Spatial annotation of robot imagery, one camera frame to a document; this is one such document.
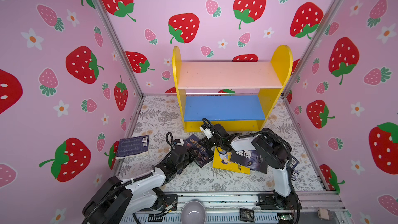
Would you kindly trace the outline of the yellow cartoon cover book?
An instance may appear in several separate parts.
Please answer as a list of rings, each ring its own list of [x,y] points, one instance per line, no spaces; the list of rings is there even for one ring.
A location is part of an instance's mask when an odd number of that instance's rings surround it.
[[[219,147],[214,149],[214,158],[212,167],[214,169],[221,169],[230,172],[242,173],[242,174],[250,174],[250,169],[240,164],[234,163],[231,161],[231,153],[222,150]]]

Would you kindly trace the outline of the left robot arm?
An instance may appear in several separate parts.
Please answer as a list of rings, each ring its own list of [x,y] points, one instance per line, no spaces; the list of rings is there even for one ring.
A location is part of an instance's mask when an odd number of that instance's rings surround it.
[[[109,178],[83,208],[84,224],[118,224],[122,218],[142,209],[158,210],[164,203],[161,186],[169,183],[197,158],[197,152],[183,140],[166,134],[169,153],[152,170],[139,177]]]

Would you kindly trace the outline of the black wolf cover book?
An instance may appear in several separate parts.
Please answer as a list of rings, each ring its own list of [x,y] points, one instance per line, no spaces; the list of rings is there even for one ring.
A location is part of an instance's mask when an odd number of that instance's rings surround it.
[[[231,154],[231,161],[252,171],[266,174],[268,165],[256,150],[241,150]]]

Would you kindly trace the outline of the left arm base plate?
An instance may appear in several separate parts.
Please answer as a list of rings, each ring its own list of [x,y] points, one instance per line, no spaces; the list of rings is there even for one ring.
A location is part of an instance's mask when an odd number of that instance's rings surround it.
[[[151,211],[164,211],[165,209],[175,211],[177,209],[177,204],[178,204],[178,195],[166,194],[160,196],[155,201],[154,205],[149,209]]]

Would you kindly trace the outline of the dark portrait cover book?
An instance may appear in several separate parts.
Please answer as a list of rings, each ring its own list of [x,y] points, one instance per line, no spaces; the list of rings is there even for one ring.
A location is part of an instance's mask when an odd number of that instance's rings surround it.
[[[195,163],[198,167],[203,168],[213,161],[214,152],[207,146],[204,138],[200,139],[192,134],[184,140],[184,146],[193,149],[197,156]]]

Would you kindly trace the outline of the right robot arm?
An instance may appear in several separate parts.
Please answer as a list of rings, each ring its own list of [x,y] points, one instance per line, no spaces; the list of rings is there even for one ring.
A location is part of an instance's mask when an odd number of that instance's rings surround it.
[[[240,155],[245,161],[238,164],[251,170],[272,169],[274,190],[271,194],[259,194],[257,206],[262,210],[296,210],[302,209],[300,200],[292,184],[295,173],[292,161],[291,146],[269,128],[242,135],[228,134],[220,124],[213,125],[203,119],[200,130],[205,134],[205,142],[210,147],[221,148],[231,155]]]

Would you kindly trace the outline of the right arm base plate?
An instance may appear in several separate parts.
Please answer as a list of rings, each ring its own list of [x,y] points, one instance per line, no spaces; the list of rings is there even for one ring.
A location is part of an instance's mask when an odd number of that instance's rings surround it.
[[[301,210],[300,201],[294,193],[290,193],[287,197],[283,197],[276,193],[258,194],[258,203],[261,210]]]

